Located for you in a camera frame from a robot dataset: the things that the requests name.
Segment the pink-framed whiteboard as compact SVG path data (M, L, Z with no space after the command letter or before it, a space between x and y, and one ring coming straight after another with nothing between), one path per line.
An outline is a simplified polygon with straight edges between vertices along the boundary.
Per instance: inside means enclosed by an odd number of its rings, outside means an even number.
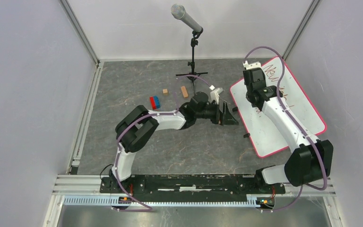
M265 105L271 111L270 117L253 107L246 99L247 88L243 79L230 87L232 98L258 157L271 156L293 145L291 139L285 139L287 136L294 137L296 142L306 141L305 135L296 127L287 112L294 116L311 137L327 130L327 124L286 64L282 64L275 57L262 64L261 68L267 86L279 86L282 92L282 102L274 97L271 104Z

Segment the red blue toy brick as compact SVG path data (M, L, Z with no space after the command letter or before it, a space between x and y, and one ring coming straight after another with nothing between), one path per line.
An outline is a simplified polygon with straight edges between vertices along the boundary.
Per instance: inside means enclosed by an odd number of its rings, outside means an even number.
M161 108L161 104L160 104L159 98L157 96L151 96L149 98L149 100L150 100L151 107L153 110Z

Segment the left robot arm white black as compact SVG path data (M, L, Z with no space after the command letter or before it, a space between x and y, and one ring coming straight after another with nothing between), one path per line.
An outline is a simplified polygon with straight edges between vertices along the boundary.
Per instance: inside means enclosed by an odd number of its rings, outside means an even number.
M184 130L198 119L210 120L216 125L237 125L227 103L209 100L206 93L197 92L190 101L173 111L148 110L143 105L135 107L115 127L117 153L109 173L111 186L117 192L125 192L130 186L131 168L136 156L156 131Z

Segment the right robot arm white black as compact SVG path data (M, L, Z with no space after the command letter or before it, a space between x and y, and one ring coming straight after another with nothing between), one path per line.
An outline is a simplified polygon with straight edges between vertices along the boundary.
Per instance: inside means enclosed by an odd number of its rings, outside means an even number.
M279 87L267 85L265 73L260 66L246 68L243 79L247 88L246 99L273 122L291 151L285 164L256 171L255 189L266 193L274 184L289 182L296 187L307 185L320 191L325 190L333 158L334 148L331 142L320 140L296 119L282 98Z

